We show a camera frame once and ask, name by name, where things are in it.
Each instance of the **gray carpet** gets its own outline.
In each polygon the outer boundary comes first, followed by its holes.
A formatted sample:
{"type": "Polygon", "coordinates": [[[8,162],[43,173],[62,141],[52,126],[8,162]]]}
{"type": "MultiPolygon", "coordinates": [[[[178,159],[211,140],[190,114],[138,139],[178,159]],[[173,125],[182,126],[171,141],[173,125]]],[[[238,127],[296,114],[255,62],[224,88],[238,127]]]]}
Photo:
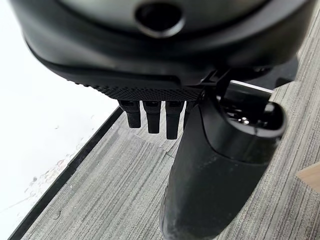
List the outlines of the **gray carpet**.
{"type": "MultiPolygon", "coordinates": [[[[314,240],[320,195],[295,175],[319,158],[320,4],[299,52],[297,80],[273,100],[289,127],[254,194],[218,240],[314,240]]],[[[129,129],[124,114],[32,225],[24,240],[160,240],[159,207],[179,141],[129,129]]]]}

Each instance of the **round opening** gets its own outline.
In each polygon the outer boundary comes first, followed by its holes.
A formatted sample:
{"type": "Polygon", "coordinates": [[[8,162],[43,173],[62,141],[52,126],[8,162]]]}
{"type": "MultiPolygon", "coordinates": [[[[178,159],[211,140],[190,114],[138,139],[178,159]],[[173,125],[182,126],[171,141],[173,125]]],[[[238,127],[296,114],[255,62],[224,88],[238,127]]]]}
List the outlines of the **round opening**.
{"type": "Polygon", "coordinates": [[[139,29],[154,38],[171,37],[184,26],[182,11],[175,5],[162,2],[145,3],[135,12],[139,29]]]}

